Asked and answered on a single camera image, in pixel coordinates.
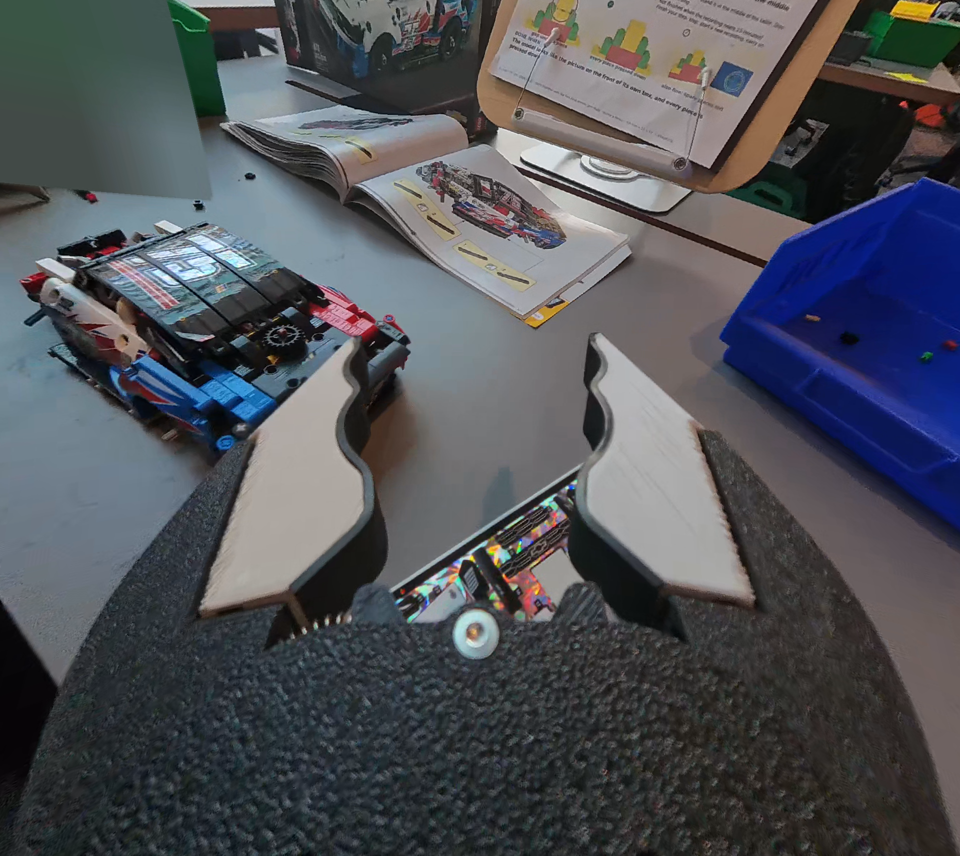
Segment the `green storage bin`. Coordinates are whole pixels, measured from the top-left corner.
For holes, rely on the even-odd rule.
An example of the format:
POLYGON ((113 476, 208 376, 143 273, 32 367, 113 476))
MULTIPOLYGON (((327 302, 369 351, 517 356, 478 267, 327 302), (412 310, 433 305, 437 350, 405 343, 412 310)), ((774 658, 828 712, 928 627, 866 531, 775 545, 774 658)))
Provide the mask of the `green storage bin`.
POLYGON ((226 104, 210 19, 179 0, 167 0, 167 6, 197 117, 224 117, 226 104))
POLYGON ((917 20, 875 11, 863 28, 867 56, 925 69, 936 67, 959 43, 959 22, 917 20))

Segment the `background table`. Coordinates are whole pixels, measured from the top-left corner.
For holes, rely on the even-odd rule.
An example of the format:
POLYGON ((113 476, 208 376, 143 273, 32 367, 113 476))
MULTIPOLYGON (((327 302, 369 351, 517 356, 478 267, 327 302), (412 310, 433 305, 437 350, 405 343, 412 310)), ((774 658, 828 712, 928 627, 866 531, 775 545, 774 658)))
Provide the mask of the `background table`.
POLYGON ((277 29, 281 25, 273 0, 178 0, 197 10, 214 33, 241 33, 277 29))

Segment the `brick-built toy race car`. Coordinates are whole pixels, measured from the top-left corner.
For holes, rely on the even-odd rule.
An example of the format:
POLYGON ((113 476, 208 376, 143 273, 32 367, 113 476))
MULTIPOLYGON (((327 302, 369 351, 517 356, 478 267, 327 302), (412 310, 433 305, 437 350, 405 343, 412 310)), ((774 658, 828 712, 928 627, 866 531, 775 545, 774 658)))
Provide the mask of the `brick-built toy race car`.
POLYGON ((85 236, 19 284, 52 322, 49 354, 142 423, 165 422, 221 456, 350 340, 366 362, 362 400, 389 393, 410 355, 381 319, 246 238, 201 222, 85 236))

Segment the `blue storage bin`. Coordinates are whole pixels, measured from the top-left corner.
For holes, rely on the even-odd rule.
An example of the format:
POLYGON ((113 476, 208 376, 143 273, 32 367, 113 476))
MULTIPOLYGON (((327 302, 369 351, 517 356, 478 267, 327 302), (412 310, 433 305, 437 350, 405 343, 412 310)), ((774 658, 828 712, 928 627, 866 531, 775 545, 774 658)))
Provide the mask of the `blue storage bin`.
POLYGON ((721 334, 728 365, 957 527, 947 339, 959 342, 959 190, 927 178, 787 238, 721 334))

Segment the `holographic sticker sheet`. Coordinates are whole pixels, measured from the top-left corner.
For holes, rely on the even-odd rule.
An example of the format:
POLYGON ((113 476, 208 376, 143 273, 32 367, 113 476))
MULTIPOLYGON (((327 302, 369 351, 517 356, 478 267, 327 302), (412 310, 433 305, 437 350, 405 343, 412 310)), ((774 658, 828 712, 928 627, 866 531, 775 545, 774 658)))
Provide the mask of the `holographic sticker sheet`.
POLYGON ((569 555, 576 470, 502 514, 391 593, 409 624, 481 606, 522 623, 550 621, 582 577, 569 555))

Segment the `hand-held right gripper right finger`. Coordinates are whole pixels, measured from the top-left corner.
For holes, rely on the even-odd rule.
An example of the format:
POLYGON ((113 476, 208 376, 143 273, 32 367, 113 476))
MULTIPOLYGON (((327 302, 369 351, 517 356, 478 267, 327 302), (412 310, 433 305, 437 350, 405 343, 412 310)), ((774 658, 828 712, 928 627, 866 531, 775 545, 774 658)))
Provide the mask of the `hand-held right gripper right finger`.
POLYGON ((604 334, 588 337, 571 561, 613 608, 672 597, 752 608, 756 594, 701 425, 604 334))

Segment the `wooden document stand with sheet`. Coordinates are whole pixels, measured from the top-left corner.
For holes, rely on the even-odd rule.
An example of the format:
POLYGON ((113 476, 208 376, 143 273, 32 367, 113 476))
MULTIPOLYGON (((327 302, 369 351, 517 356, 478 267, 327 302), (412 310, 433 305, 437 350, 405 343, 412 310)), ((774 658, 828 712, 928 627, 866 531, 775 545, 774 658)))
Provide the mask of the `wooden document stand with sheet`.
POLYGON ((498 128, 686 190, 756 176, 860 0, 501 0, 498 128))

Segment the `open instruction booklet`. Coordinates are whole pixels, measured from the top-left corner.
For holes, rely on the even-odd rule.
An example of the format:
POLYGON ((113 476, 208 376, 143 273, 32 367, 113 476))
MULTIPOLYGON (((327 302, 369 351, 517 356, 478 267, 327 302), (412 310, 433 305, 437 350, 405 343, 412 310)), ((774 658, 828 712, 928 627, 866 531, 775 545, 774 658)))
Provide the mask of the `open instruction booklet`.
POLYGON ((449 115, 342 104, 224 132, 365 207, 433 264, 538 328, 631 257, 629 238, 563 211, 449 115))

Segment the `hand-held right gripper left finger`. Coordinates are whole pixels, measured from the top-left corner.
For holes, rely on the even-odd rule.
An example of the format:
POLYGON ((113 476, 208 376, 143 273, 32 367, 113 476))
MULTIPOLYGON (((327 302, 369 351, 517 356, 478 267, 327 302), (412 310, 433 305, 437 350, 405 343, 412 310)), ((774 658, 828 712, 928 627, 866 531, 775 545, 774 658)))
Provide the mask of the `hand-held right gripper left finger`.
POLYGON ((349 622, 388 555, 375 480, 368 365, 351 338, 254 432, 202 591, 204 620, 279 608, 290 628, 349 622))

